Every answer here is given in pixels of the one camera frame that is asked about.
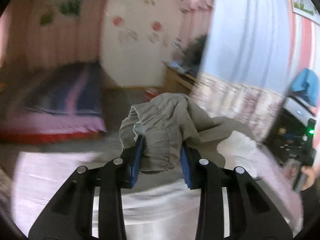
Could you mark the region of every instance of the blue blanket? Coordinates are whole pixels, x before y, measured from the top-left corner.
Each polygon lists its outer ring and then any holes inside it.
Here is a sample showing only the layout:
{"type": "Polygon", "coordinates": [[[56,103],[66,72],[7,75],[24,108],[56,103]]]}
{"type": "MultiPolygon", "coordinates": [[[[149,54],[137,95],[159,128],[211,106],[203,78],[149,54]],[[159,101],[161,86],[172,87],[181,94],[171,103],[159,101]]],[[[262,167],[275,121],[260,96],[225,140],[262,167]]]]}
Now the blue blanket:
{"type": "Polygon", "coordinates": [[[98,62],[59,67],[26,97],[24,109],[52,115],[99,116],[100,78],[98,62]]]}

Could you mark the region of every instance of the human hand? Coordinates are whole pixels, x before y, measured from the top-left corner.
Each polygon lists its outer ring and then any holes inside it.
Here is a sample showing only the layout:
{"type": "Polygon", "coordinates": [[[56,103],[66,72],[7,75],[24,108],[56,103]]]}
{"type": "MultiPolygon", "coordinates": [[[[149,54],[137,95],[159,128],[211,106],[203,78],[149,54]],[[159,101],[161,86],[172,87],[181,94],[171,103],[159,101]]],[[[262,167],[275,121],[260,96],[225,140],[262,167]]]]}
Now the human hand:
{"type": "Polygon", "coordinates": [[[302,166],[301,172],[307,176],[306,182],[302,186],[301,190],[306,190],[311,187],[316,181],[316,173],[315,170],[310,166],[302,166]]]}

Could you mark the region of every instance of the pink bed sheet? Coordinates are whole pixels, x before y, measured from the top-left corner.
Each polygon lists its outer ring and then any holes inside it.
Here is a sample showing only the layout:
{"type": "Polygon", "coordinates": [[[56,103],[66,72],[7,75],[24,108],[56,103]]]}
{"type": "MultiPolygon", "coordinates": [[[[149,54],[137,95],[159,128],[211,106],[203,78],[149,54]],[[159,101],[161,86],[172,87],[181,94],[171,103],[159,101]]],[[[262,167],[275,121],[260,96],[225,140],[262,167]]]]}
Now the pink bed sheet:
{"type": "Polygon", "coordinates": [[[98,131],[106,131],[106,128],[103,119],[97,116],[56,116],[19,110],[0,122],[0,133],[8,134],[72,134],[98,131]]]}

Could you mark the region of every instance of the wooden cabinet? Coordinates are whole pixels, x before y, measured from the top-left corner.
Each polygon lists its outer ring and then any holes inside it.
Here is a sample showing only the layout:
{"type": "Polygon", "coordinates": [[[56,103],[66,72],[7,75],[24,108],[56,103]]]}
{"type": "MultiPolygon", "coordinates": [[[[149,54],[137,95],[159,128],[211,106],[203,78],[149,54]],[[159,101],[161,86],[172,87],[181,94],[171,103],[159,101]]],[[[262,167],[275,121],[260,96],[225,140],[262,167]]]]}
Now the wooden cabinet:
{"type": "Polygon", "coordinates": [[[166,65],[167,70],[164,79],[163,92],[189,95],[196,82],[196,77],[189,74],[180,74],[176,69],[170,68],[166,63],[164,64],[166,65]]]}

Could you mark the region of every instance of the poster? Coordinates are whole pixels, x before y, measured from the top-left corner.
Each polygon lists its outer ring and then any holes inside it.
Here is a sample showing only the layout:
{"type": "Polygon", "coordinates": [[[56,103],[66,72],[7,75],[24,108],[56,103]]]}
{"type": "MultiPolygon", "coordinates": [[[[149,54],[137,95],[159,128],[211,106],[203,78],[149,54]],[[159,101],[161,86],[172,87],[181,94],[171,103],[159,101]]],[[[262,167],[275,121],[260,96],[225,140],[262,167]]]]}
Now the poster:
{"type": "Polygon", "coordinates": [[[291,0],[292,11],[320,25],[320,15],[311,0],[291,0]]]}

